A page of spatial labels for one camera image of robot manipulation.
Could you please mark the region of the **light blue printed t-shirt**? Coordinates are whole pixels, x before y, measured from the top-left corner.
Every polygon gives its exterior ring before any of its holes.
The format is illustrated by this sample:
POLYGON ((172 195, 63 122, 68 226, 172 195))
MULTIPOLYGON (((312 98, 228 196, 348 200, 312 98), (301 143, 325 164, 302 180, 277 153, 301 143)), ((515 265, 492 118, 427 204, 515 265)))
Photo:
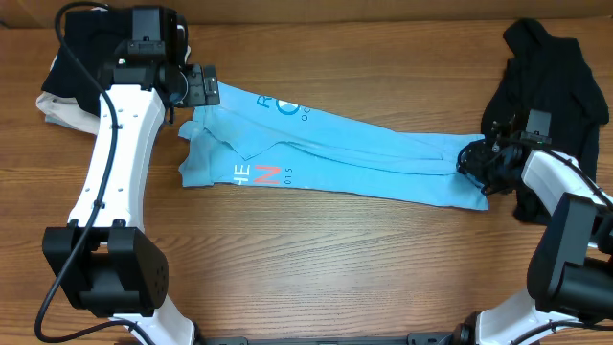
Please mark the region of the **light blue printed t-shirt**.
POLYGON ((186 187, 219 183, 374 196, 478 211, 480 189, 457 172, 477 134, 406 133, 222 84, 179 129, 186 187))

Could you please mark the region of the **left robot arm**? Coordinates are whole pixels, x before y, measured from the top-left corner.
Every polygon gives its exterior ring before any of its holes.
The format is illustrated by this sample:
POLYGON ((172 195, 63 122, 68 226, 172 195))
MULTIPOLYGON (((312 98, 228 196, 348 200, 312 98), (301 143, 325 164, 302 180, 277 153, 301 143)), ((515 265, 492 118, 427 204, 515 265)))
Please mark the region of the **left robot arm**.
POLYGON ((160 5, 62 6, 57 57, 44 82, 75 99, 98 131, 79 199, 43 254, 51 292, 95 315, 100 329, 126 328, 143 344, 200 344, 197 324, 169 295, 169 264, 145 232, 143 202, 156 137, 178 108, 220 102, 216 69, 191 64, 185 18, 160 5))

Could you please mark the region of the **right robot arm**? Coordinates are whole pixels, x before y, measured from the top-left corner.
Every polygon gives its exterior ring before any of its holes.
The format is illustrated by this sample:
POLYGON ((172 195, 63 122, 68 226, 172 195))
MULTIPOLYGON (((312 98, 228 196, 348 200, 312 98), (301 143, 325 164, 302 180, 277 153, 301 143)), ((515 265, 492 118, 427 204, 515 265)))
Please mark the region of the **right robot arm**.
POLYGON ((531 110, 493 122, 489 134, 464 147, 457 169, 485 196, 520 186, 551 216, 531 258, 526 287, 490 310, 471 314, 446 344, 536 344, 563 329, 612 328, 612 263, 590 258, 591 247, 612 253, 612 199, 556 151, 551 116, 531 110))

